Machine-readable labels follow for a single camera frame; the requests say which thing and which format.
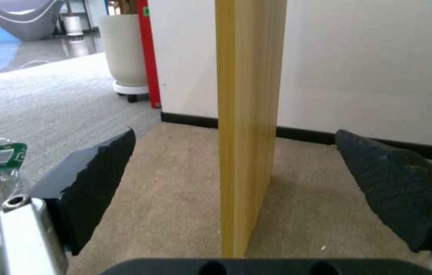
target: floor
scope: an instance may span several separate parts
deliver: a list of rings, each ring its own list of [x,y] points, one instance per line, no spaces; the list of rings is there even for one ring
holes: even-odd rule
[[[25,42],[0,43],[0,73],[103,52],[99,33],[83,38],[66,36]]]
[[[334,146],[276,139],[272,182],[247,257],[393,258],[427,265],[368,207]],[[135,147],[69,275],[141,257],[218,257],[218,132],[160,123]]]
[[[160,123],[148,97],[128,103],[112,84],[103,53],[0,73],[0,138],[28,145],[28,186],[73,150]]]

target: caster wheel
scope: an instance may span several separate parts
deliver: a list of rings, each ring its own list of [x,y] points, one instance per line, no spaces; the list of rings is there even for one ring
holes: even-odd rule
[[[136,101],[138,101],[138,97],[136,96],[136,94],[129,94],[129,95],[127,96],[127,101],[128,101],[129,103],[136,102]]]

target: black baseboard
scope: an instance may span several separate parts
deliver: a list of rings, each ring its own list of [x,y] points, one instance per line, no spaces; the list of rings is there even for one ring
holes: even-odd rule
[[[177,113],[161,113],[163,122],[187,124],[192,126],[217,128],[218,119],[212,117],[201,117],[195,115],[180,115]],[[320,144],[335,144],[335,134],[325,133],[312,130],[303,130],[288,127],[277,127],[276,136],[285,139],[294,139],[295,141],[306,141]],[[426,144],[409,143],[402,141],[389,141],[385,139],[374,139],[376,141],[385,143],[389,146],[397,148],[408,149],[419,153],[424,158],[432,160],[432,146]]]

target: gray carpet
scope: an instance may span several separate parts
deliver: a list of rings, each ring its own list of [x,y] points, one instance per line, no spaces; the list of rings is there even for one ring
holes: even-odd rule
[[[28,144],[30,184],[73,150],[160,123],[148,99],[128,103],[112,82],[103,53],[0,73],[0,137]]]

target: beige carpet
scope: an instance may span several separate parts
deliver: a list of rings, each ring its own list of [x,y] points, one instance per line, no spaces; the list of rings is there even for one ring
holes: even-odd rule
[[[248,257],[396,258],[425,265],[368,208],[333,146],[277,139]],[[218,257],[218,131],[162,123],[138,141],[70,275],[138,257]]]

